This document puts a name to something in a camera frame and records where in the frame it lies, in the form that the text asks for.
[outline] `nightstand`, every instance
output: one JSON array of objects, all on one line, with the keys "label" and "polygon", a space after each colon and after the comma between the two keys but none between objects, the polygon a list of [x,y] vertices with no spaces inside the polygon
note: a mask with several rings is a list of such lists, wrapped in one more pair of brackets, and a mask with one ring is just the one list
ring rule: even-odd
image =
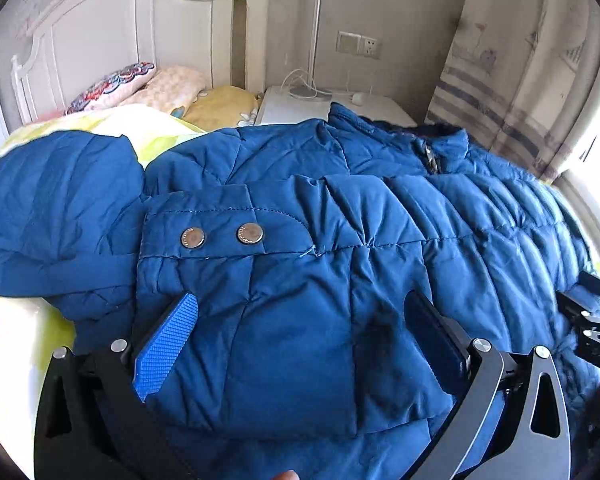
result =
[{"label": "nightstand", "polygon": [[375,121],[387,121],[398,126],[416,126],[407,112],[389,97],[366,95],[362,106],[357,106],[351,102],[350,95],[344,92],[334,92],[331,101],[317,101],[291,97],[288,89],[283,91],[280,86],[272,86],[267,90],[255,124],[296,124],[313,118],[326,120],[331,102],[340,103],[358,115]]}]

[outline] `wall outlet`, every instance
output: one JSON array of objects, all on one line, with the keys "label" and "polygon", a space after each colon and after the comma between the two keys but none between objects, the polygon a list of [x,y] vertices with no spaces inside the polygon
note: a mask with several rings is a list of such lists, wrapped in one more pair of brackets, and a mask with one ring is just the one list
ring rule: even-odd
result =
[{"label": "wall outlet", "polygon": [[357,56],[360,50],[360,38],[359,34],[339,31],[336,51]]},{"label": "wall outlet", "polygon": [[360,56],[378,59],[380,57],[380,42],[375,38],[362,36],[360,38],[358,54],[360,54]]}]

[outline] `blue quilted coat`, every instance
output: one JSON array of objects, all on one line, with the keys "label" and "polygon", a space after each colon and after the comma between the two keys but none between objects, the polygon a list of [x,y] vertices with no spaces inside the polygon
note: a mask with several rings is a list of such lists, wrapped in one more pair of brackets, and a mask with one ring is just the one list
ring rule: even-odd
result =
[{"label": "blue quilted coat", "polygon": [[[246,222],[261,242],[236,236]],[[201,228],[205,242],[180,237]],[[225,129],[142,171],[126,137],[57,132],[0,159],[0,295],[44,296],[78,352],[192,292],[198,323],[147,405],[202,479],[398,479],[454,403],[407,329],[422,291],[470,337],[552,350],[571,415],[600,371],[558,313],[591,270],[555,191],[450,126]],[[465,462],[480,459],[499,415]]]}]

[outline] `curtain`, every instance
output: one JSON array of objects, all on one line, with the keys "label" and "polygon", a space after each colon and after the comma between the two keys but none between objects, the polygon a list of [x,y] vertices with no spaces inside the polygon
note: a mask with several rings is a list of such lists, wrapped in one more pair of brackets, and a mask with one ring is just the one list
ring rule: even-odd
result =
[{"label": "curtain", "polygon": [[594,0],[466,0],[427,122],[552,181],[582,140],[573,126],[599,66]]}]

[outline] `white headboard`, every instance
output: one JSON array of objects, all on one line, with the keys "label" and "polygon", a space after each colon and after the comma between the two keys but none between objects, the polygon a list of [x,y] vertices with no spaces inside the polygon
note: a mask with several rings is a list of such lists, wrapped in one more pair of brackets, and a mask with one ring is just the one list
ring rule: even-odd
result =
[{"label": "white headboard", "polygon": [[[269,0],[246,0],[245,82],[262,92]],[[138,61],[185,65],[231,83],[234,0],[54,0],[31,25],[29,59],[13,56],[23,123],[62,110],[101,76]]]}]

